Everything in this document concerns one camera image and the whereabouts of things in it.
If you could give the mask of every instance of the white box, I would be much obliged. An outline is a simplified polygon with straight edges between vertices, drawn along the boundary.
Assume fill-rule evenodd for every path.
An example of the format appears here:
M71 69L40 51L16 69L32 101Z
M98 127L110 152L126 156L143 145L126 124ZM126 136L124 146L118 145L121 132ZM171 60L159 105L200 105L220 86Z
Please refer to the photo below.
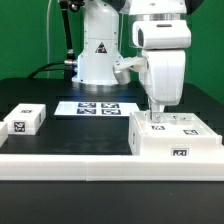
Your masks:
M146 112L130 115L129 145L133 155L157 157L213 156L223 150L217 135L194 114L163 113L161 123L153 123Z
M3 143L8 138L8 129L7 129L7 123L0 122L0 147L3 145Z
M46 117L44 104L19 104L4 121L8 134L35 135Z

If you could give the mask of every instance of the black table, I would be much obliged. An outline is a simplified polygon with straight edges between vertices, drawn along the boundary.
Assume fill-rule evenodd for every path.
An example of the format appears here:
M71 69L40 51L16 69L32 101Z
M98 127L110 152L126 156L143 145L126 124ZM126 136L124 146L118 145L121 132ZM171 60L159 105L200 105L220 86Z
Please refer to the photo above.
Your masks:
M9 136L3 154L130 155L128 118L56 117L59 101L136 102L147 108L138 83L111 93L72 88L62 80L0 81L0 118L18 103L44 103L36 136ZM181 103L167 112L195 113L224 135L224 107L185 84ZM0 223L224 223L223 182L1 181Z

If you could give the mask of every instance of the green wall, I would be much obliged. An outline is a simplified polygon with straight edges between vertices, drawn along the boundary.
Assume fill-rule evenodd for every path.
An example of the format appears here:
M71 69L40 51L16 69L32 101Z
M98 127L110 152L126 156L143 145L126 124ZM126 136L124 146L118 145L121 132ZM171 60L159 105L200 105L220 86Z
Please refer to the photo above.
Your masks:
M0 7L0 79L26 77L47 63L46 14L48 0L5 1ZM185 82L193 83L224 104L224 1L205 0L192 15L187 16L192 30L192 45L186 50ZM82 12L70 13L73 45L76 54L82 50ZM134 56L128 47L127 16L124 18L121 53ZM66 54L61 11L57 0L50 11L51 61L64 60ZM51 74L62 77L61 72Z

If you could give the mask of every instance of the white cube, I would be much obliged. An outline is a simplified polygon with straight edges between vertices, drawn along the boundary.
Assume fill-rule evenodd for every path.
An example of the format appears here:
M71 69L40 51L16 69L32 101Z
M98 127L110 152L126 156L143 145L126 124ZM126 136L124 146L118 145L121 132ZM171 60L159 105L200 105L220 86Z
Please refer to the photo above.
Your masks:
M0 122L0 147L3 145L3 143L8 138L8 129L7 129L7 123Z
M19 104L5 117L8 134L35 135L46 118L46 105Z

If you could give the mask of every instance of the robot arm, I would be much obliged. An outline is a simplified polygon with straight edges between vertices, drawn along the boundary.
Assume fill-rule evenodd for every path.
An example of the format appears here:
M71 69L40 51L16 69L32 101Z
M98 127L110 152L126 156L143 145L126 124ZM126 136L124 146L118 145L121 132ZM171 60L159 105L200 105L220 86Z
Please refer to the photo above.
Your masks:
M186 2L193 12L187 0L129 0L121 9L128 11L132 20L134 18L132 41L141 49L140 58L145 62L132 60L131 68L138 65L135 71L139 72L139 80L148 94L153 122L161 122L160 113L164 107L177 105L182 95L185 71L182 49L191 44L190 30L181 19L182 14L187 13ZM128 82L128 68L126 60L114 64L115 77L121 76L117 78L121 84Z

